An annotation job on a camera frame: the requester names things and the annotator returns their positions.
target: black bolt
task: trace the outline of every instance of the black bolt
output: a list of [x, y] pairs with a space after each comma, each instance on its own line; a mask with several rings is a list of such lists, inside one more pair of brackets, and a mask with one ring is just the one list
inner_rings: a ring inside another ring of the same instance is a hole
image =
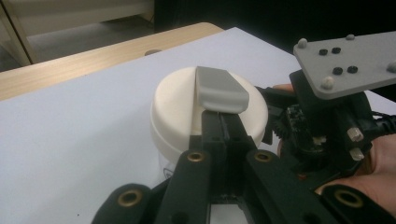
[[343, 69], [340, 67], [334, 67], [334, 69], [332, 70], [332, 73], [337, 76], [340, 76], [341, 74], [343, 74]]
[[351, 73], [351, 74], [355, 74], [355, 73], [357, 73], [358, 72], [358, 67], [357, 66], [349, 66], [348, 68], [347, 68], [347, 71], [348, 71], [348, 73]]
[[332, 53], [333, 54], [338, 54], [338, 53], [340, 53], [341, 52], [341, 49], [340, 48], [333, 48], [332, 49]]
[[319, 51], [319, 55], [321, 55], [321, 56], [324, 56], [324, 55], [326, 55], [327, 54], [327, 50], [326, 49], [321, 49], [320, 51]]

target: finger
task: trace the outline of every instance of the finger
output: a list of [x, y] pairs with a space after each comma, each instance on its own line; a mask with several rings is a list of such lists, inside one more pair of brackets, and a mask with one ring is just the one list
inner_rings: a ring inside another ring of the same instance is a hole
[[378, 137], [370, 150], [372, 168], [375, 173], [396, 174], [396, 134]]
[[282, 91], [294, 91], [293, 87], [291, 84], [280, 84], [280, 85], [275, 85], [273, 87], [274, 89], [282, 90]]
[[361, 191], [396, 217], [396, 194], [394, 193], [396, 175], [359, 175], [338, 179], [320, 187], [316, 193], [321, 194], [325, 187], [336, 184], [350, 186]]

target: gray mounting plate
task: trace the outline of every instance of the gray mounting plate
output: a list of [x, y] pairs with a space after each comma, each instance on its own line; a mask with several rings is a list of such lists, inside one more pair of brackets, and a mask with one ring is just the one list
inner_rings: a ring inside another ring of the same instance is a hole
[[[332, 53], [333, 48], [339, 48], [340, 52]], [[326, 49], [327, 54], [320, 55], [321, 49]], [[294, 46], [294, 55], [313, 92], [321, 99], [334, 99], [396, 83], [396, 72], [389, 69], [390, 64], [393, 69], [396, 64], [396, 32], [349, 35], [348, 38], [306, 44], [303, 41]], [[347, 71], [350, 66], [357, 67], [356, 73]], [[342, 69], [341, 75], [333, 73], [335, 67], [338, 72]]]

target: screw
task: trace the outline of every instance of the screw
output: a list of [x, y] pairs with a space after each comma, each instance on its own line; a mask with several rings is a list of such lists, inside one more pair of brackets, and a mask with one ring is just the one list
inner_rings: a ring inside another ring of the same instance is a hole
[[320, 146], [322, 143], [326, 143], [326, 136], [312, 137], [312, 141], [315, 145]]
[[202, 154], [201, 152], [192, 152], [187, 156], [187, 159], [189, 159], [189, 161], [203, 161], [205, 158], [205, 155]]
[[334, 67], [334, 69], [332, 70], [332, 73], [334, 75], [340, 76], [341, 74], [343, 74], [343, 69], [340, 67]]
[[364, 159], [364, 155], [361, 152], [361, 149], [358, 147], [354, 147], [349, 150], [349, 154], [352, 157], [352, 160], [354, 161], [361, 161]]
[[325, 89], [325, 90], [331, 90], [332, 87], [334, 86], [334, 78], [332, 77], [325, 77], [323, 78], [320, 87]]
[[357, 67], [357, 66], [354, 66], [354, 65], [349, 66], [348, 69], [347, 69], [347, 71], [348, 71], [348, 73], [350, 73], [350, 74], [355, 74], [355, 73], [358, 72], [358, 67]]
[[272, 159], [271, 154], [268, 154], [267, 152], [259, 151], [254, 155], [254, 158], [256, 161], [263, 161], [263, 162], [268, 162]]
[[347, 35], [346, 40], [354, 40], [355, 36], [354, 35]]
[[122, 207], [134, 206], [142, 201], [143, 192], [139, 189], [130, 189], [123, 192], [118, 199], [118, 203]]
[[302, 38], [298, 41], [297, 47], [299, 49], [305, 49], [306, 48], [306, 44], [308, 43], [308, 41], [305, 38]]
[[340, 48], [333, 48], [332, 49], [332, 53], [333, 54], [338, 54], [338, 53], [340, 53], [341, 52], [341, 49]]
[[361, 208], [362, 206], [364, 206], [364, 202], [361, 197], [349, 190], [338, 189], [334, 193], [334, 196], [338, 202], [343, 203], [344, 205], [347, 205], [349, 207]]
[[346, 131], [346, 133], [352, 142], [359, 142], [364, 138], [363, 133], [361, 133], [359, 128], [350, 128]]
[[320, 51], [319, 51], [319, 55], [321, 55], [321, 56], [325, 56], [326, 54], [327, 54], [327, 50], [326, 49], [321, 49]]

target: container lid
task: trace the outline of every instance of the container lid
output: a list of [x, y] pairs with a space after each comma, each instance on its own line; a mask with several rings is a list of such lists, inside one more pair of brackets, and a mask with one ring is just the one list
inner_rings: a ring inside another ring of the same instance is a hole
[[[151, 135], [156, 147], [173, 164], [189, 148], [190, 135], [201, 134], [201, 114], [205, 110], [197, 100], [197, 67], [177, 70], [165, 77], [151, 104]], [[239, 114], [247, 134], [256, 146], [264, 136], [268, 109], [262, 95], [244, 78], [230, 75], [247, 91], [247, 109]]]

